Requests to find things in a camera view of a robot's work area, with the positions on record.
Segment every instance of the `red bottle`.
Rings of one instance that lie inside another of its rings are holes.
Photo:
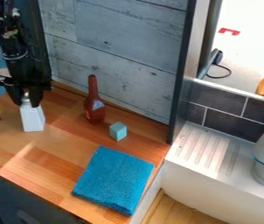
[[[94,74],[88,76],[88,97],[84,101],[84,111],[90,123],[96,124],[104,121],[105,104],[99,97],[97,79]]]

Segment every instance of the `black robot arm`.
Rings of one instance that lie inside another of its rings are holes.
[[[17,105],[29,92],[37,107],[52,88],[38,0],[0,0],[0,46],[8,67],[0,69],[0,86]]]

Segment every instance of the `black cable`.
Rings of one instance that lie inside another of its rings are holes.
[[[223,78],[226,78],[228,76],[230,76],[232,74],[232,70],[229,69],[228,67],[226,66],[221,66],[221,65],[217,65],[217,64],[213,64],[214,66],[217,66],[217,67],[222,67],[224,68],[226,71],[228,71],[228,74],[224,75],[224,76],[211,76],[210,74],[206,74],[206,76],[208,76],[209,78],[212,78],[212,79],[223,79]]]

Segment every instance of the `dark gray tile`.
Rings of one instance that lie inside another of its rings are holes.
[[[232,94],[213,87],[207,87],[198,83],[193,84],[191,102],[203,106],[218,109],[237,116],[241,115],[246,97]]]
[[[203,124],[205,114],[205,108],[193,103],[189,103],[187,111],[187,121],[196,123],[199,125]]]
[[[243,116],[254,121],[264,123],[264,101],[249,98],[247,108]]]
[[[251,142],[257,142],[264,133],[264,125],[260,123],[251,122],[213,109],[207,110],[205,126]]]

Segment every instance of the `small blue cube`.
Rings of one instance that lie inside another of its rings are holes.
[[[121,122],[115,122],[109,126],[109,135],[116,141],[121,141],[127,136],[127,127]]]

